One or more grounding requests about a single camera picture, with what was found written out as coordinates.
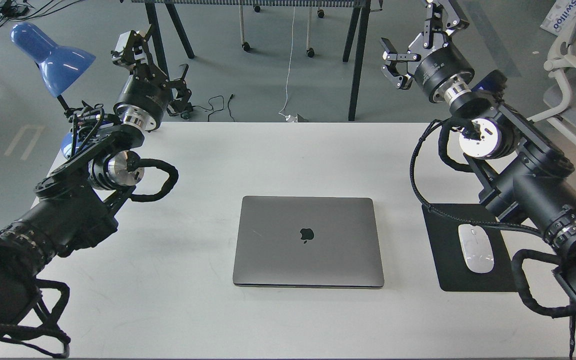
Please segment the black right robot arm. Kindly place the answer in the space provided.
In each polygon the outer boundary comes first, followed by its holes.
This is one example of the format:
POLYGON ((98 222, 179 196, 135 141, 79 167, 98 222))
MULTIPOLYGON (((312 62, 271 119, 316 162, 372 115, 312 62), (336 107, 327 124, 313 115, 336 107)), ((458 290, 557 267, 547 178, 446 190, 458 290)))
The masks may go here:
POLYGON ((506 76, 491 71, 470 86, 474 69, 452 41, 469 26, 455 0, 425 0, 423 30, 406 52, 381 39, 382 73, 395 88, 416 83, 431 103, 445 102, 450 117, 433 120, 419 138, 410 159, 409 178, 415 196, 433 214, 491 230, 520 231, 540 237, 551 253, 518 250, 510 262, 523 305, 551 318, 569 318, 569 350, 576 332, 576 190, 567 182, 574 165, 548 137, 503 99, 506 76), (462 173, 473 173, 483 186, 478 198, 494 222, 458 218, 429 203, 418 190, 415 166, 424 141, 440 129, 441 161, 462 173), (545 307, 530 292, 522 268, 527 259, 553 264, 553 276, 569 299, 560 307, 545 307))

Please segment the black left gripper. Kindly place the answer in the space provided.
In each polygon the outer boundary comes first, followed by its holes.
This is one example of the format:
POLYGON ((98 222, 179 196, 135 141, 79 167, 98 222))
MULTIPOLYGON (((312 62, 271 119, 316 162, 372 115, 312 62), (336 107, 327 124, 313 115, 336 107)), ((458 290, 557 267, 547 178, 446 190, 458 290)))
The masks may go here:
POLYGON ((187 86, 189 64, 181 64, 182 76, 169 80, 163 71, 155 71, 148 42, 153 28, 129 30, 119 35, 114 50, 110 51, 112 63, 127 69, 131 74, 114 105, 114 114, 122 123, 138 127, 144 132, 157 130, 164 112, 169 115, 189 115, 193 111, 187 86))

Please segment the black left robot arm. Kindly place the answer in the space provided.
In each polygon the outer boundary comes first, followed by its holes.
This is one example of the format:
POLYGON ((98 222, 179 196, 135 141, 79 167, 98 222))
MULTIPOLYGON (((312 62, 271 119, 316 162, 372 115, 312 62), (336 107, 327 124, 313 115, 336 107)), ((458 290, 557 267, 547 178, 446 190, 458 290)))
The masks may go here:
POLYGON ((51 95, 71 122, 66 162, 39 182, 38 203, 0 230, 0 342, 32 349, 30 340, 52 337, 69 356, 70 337, 58 326, 70 297, 68 285, 38 278, 56 256, 94 248, 118 230, 115 215, 126 203, 156 202, 178 182, 173 165, 143 158, 134 149, 145 132, 157 130, 164 114, 179 115, 192 92, 185 78, 169 79, 149 51, 152 29, 119 36, 112 62, 129 71, 111 112, 102 104, 71 107, 62 98, 86 71, 94 55, 55 43, 36 25, 21 22, 11 40, 38 67, 51 95))

